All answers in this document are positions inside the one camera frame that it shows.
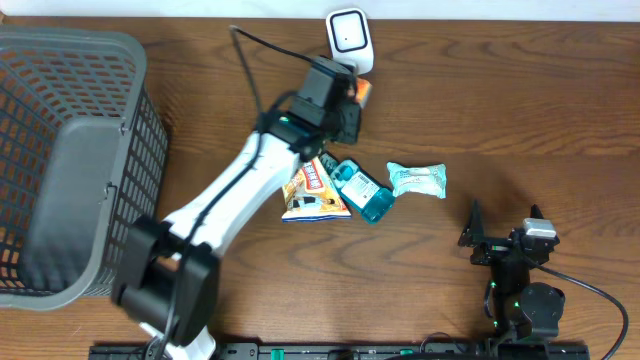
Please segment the small orange box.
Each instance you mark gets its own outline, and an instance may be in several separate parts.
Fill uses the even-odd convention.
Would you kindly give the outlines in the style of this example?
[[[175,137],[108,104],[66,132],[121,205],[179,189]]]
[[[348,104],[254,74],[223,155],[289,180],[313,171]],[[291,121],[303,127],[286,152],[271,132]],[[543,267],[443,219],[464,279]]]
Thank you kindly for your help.
[[[357,85],[357,88],[356,88],[354,100],[360,106],[361,109],[364,109],[366,107],[366,104],[371,94],[373,86],[368,80],[360,77],[356,79],[356,85]]]

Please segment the light teal wipes packet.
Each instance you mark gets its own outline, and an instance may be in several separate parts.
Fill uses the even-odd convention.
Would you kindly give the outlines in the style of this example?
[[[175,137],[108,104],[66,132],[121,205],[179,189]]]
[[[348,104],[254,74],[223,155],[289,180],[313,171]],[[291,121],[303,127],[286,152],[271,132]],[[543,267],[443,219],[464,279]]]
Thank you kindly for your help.
[[[398,163],[388,162],[389,180],[393,187],[393,195],[399,197],[407,192],[446,198],[446,166],[444,164],[425,167],[405,167]]]

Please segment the yellow red snack bag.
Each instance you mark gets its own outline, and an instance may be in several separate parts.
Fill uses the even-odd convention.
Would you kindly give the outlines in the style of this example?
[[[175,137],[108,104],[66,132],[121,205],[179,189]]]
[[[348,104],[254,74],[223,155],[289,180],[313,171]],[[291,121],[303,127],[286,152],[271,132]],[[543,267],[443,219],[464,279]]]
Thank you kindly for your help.
[[[283,222],[320,222],[350,219],[342,200],[320,158],[305,162],[282,187],[285,212]]]

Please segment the teal mouthwash bottle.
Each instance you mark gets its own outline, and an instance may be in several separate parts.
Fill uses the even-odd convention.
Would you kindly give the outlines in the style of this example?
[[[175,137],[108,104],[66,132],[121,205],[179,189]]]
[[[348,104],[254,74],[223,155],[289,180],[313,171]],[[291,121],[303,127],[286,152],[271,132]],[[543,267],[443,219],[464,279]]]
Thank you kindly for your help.
[[[323,153],[320,162],[329,173],[339,195],[369,224],[378,223],[392,208],[395,197],[391,190],[364,171],[351,159],[339,162]]]

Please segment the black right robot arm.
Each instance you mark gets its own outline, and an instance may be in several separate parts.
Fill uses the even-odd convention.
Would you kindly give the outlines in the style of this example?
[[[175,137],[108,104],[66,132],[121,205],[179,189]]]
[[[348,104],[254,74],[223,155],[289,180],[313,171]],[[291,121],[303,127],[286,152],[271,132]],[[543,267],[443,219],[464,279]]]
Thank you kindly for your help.
[[[554,225],[537,205],[508,236],[493,237],[484,231],[479,203],[473,203],[458,245],[473,250],[471,264],[491,269],[483,310],[502,340],[515,343],[558,336],[565,295],[546,283],[533,282],[530,271],[546,263],[559,243]]]

